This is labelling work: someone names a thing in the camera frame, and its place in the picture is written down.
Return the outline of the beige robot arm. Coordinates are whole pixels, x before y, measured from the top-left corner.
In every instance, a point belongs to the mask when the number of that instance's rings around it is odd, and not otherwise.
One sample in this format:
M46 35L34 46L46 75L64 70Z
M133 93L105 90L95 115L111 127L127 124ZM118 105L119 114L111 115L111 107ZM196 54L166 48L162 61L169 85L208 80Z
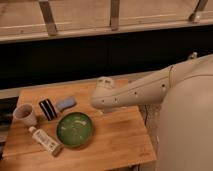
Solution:
M213 54L120 88L100 77L90 103L100 110L159 103L156 171L213 171Z

